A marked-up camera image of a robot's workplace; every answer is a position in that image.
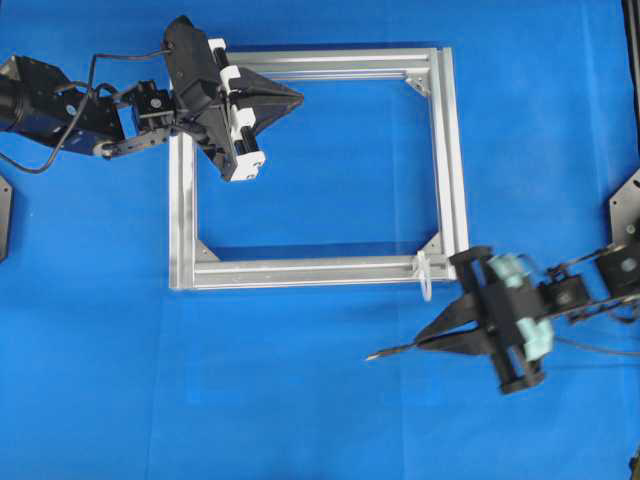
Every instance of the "wire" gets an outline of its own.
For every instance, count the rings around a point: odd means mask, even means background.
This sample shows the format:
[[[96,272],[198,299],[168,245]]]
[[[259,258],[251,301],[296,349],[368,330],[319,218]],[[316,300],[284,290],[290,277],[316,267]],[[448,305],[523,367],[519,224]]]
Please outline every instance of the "wire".
[[[603,353],[605,355],[615,355],[621,357],[640,357],[640,352],[625,352],[621,350],[614,350],[611,348],[597,347],[595,345],[589,345],[588,343],[576,342],[575,340],[558,336],[555,336],[554,338],[556,342],[564,343],[565,345],[571,345],[572,347],[586,350],[588,352]]]
[[[637,301],[633,302],[631,305],[631,316],[627,317],[624,315],[618,315],[614,311],[607,312],[610,318],[616,320],[620,323],[624,323],[625,325],[629,325],[634,323],[638,318],[640,318],[640,305]]]
[[[599,257],[609,251],[609,248],[600,248],[595,252],[589,253],[579,258],[574,258],[572,260],[568,260],[560,265],[556,265],[555,267],[547,268],[547,275],[551,278],[554,278],[558,275],[565,274],[567,275],[567,269],[573,265],[577,265],[578,263],[585,262],[587,260],[591,260],[592,258]]]
[[[2,160],[6,161],[7,163],[10,163],[15,168],[17,168],[18,170],[20,170],[21,172],[24,172],[24,173],[30,173],[30,174],[37,175],[39,173],[43,173],[43,172],[47,171],[49,169],[49,167],[51,167],[51,165],[53,165],[53,162],[56,159],[56,157],[58,156],[58,152],[62,149],[62,147],[64,145],[64,142],[67,140],[67,138],[69,137],[69,135],[71,134],[73,129],[78,124],[78,121],[80,120],[80,117],[82,116],[82,114],[84,113],[85,108],[87,107],[87,103],[89,102],[89,99],[93,97],[95,92],[99,92],[100,89],[105,89],[107,91],[114,90],[114,91],[117,92],[117,90],[114,87],[112,87],[111,85],[109,85],[107,83],[101,83],[100,85],[98,85],[98,87],[95,90],[92,87],[92,85],[93,85],[93,77],[95,75],[97,60],[99,58],[103,58],[103,59],[109,59],[109,60],[124,60],[124,61],[129,61],[129,62],[142,62],[142,61],[146,61],[146,60],[151,60],[152,58],[158,57],[160,55],[164,55],[165,53],[171,53],[171,50],[166,50],[166,49],[158,50],[158,51],[155,51],[155,52],[152,52],[152,53],[148,53],[146,55],[112,55],[112,54],[108,54],[108,53],[96,53],[91,58],[91,66],[89,67],[89,79],[87,80],[86,84],[84,84],[82,82],[71,82],[71,83],[69,83],[67,85],[62,85],[60,87],[62,90],[64,90],[64,89],[68,89],[66,87],[69,86],[69,85],[72,85],[71,88],[73,88],[74,86],[81,86],[81,87],[86,88],[87,91],[85,92],[84,96],[82,97],[82,100],[80,101],[80,104],[78,105],[78,109],[76,110],[76,113],[73,116],[73,119],[71,120],[71,123],[67,126],[66,130],[62,134],[62,137],[60,137],[60,140],[58,140],[57,145],[55,146],[55,148],[53,149],[53,151],[49,155],[49,158],[47,159],[47,161],[40,167],[29,168],[29,167],[25,167],[24,165],[21,165],[20,163],[16,162],[15,160],[12,160],[11,158],[6,156],[2,152],[0,152],[0,158]]]

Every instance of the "aluminum frame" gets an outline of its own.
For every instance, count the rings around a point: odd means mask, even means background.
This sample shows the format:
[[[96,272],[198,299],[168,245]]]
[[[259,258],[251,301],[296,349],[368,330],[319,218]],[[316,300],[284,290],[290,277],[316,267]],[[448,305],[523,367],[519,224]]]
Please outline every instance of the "aluminum frame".
[[[400,79],[430,113],[439,232],[419,255],[221,261],[198,238],[196,151],[185,134],[169,150],[169,284],[174,290],[455,280],[447,258],[469,248],[450,48],[229,53],[230,63],[277,81]]]

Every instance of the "black mounting plate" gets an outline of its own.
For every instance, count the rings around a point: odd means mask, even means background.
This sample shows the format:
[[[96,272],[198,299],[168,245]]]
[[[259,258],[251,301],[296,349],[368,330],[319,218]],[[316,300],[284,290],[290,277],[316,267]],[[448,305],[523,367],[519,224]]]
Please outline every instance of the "black mounting plate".
[[[0,262],[9,251],[9,226],[11,221],[11,200],[13,188],[0,176]]]
[[[640,240],[640,170],[636,171],[609,199],[611,240],[628,245]]]

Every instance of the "blue surface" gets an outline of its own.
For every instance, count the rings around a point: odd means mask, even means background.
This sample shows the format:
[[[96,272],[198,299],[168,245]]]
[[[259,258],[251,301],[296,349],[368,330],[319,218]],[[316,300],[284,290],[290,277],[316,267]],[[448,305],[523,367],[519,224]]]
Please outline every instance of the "blue surface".
[[[605,201],[638,166],[619,2],[9,0],[0,57],[84,79],[92,53],[153,50],[182,13],[237,47],[452,46],[472,242],[551,264],[607,241]],[[161,61],[98,77],[166,78]],[[260,139],[257,182],[222,184],[202,162],[203,238],[241,258],[410,251],[433,233],[419,97],[299,87],[305,106]],[[47,154],[9,135],[2,149]],[[364,364],[457,289],[429,305],[414,286],[171,293],[166,149],[0,172],[17,192],[0,266],[2,479],[626,478],[633,359],[558,345],[545,383],[509,397],[482,359]],[[558,330],[640,349],[637,325]]]

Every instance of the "screw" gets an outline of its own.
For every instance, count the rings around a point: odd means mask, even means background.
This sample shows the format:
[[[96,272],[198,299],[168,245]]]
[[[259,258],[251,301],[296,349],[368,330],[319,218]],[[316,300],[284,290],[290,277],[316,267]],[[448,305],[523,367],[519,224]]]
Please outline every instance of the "screw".
[[[634,271],[637,266],[638,262],[636,262],[633,258],[627,258],[620,264],[620,268],[622,268],[622,271],[627,273]]]
[[[556,298],[558,305],[566,305],[571,301],[571,295],[568,292],[563,292]]]

